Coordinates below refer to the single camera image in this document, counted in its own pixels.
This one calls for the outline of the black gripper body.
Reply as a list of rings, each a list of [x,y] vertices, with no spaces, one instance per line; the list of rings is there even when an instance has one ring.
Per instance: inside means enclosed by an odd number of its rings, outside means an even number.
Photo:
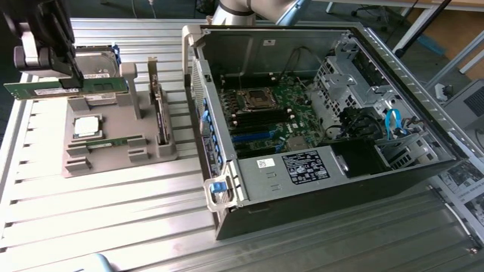
[[[75,76],[75,35],[71,25],[71,16],[67,9],[67,1],[41,1],[41,30],[44,44],[53,49],[53,53],[63,63],[65,77]]]

